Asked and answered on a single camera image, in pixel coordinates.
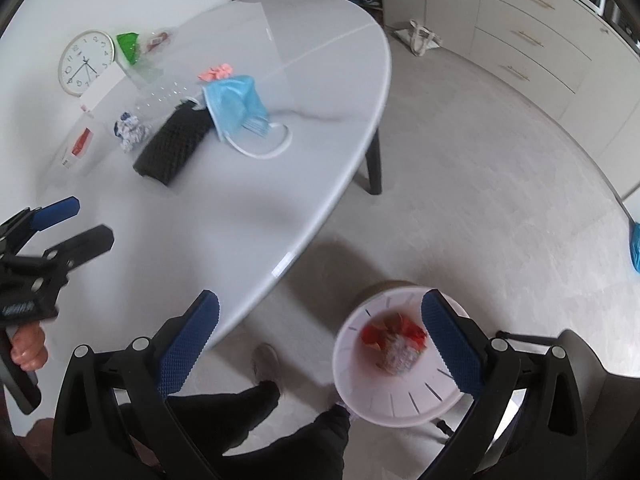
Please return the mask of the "person's left hand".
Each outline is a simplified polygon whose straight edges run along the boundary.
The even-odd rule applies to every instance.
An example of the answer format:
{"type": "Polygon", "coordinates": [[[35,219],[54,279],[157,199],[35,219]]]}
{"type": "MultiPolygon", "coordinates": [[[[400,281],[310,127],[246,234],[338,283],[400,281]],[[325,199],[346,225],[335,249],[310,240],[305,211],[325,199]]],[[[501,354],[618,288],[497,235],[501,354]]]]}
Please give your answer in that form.
{"type": "Polygon", "coordinates": [[[19,327],[11,338],[11,358],[24,372],[41,370],[47,363],[46,334],[39,323],[19,327]]]}

